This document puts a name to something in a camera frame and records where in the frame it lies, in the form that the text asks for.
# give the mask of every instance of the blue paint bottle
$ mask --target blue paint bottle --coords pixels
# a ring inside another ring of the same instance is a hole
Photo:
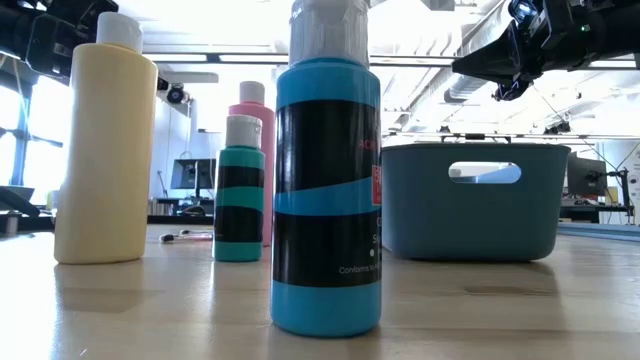
[[[271,317],[308,336],[380,319],[380,82],[363,0],[297,0],[278,80]]]
[[[216,261],[257,261],[262,256],[264,154],[262,121],[227,118],[226,147],[218,154],[213,256]]]

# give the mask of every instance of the bottle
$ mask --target bottle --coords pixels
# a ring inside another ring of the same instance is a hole
[[[273,230],[273,181],[275,170],[276,118],[273,110],[264,106],[264,85],[255,81],[240,83],[240,103],[229,107],[229,115],[250,115],[262,120],[262,145],[265,155],[264,220],[262,244],[271,245]]]
[[[380,81],[364,0],[297,0],[278,79],[271,317],[341,337],[380,319]]]
[[[218,154],[214,212],[216,261],[257,261],[262,256],[264,162],[262,121],[227,118],[226,147]]]
[[[135,260],[144,253],[158,69],[142,30],[112,12],[97,43],[75,48],[68,168],[54,257],[65,264]]]

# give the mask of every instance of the window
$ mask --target window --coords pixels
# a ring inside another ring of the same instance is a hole
[[[16,129],[20,116],[20,95],[0,85],[0,127]]]
[[[16,130],[20,116],[20,95],[0,86],[0,185],[9,185],[13,176],[13,162],[16,154],[16,138],[6,130]]]
[[[46,76],[33,87],[29,132],[40,138],[66,142],[71,124],[71,89]]]
[[[71,90],[41,76],[33,87],[29,115],[29,132],[39,141],[27,143],[24,186],[35,188],[33,204],[44,205],[47,193],[60,189],[67,168],[62,143],[71,124]]]
[[[0,186],[11,182],[15,155],[16,138],[13,134],[5,134],[0,138]]]

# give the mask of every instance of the black stripe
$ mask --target black stripe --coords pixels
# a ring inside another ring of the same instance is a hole
[[[242,206],[216,206],[216,241],[262,242],[262,212]]]
[[[218,189],[252,186],[264,187],[264,170],[244,166],[218,167]]]
[[[276,213],[273,279],[314,287],[365,285],[380,280],[380,241],[374,240],[380,239],[379,215],[379,211],[350,216]]]
[[[304,101],[278,111],[276,192],[342,184],[378,165],[380,113],[342,100]]]

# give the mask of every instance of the pink paint bottle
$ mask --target pink paint bottle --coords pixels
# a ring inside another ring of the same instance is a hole
[[[275,167],[276,120],[273,110],[264,106],[264,85],[256,81],[240,83],[240,103],[229,107],[229,115],[249,115],[262,120],[262,147],[265,155],[264,219],[262,244],[271,245],[273,228],[273,180]]]

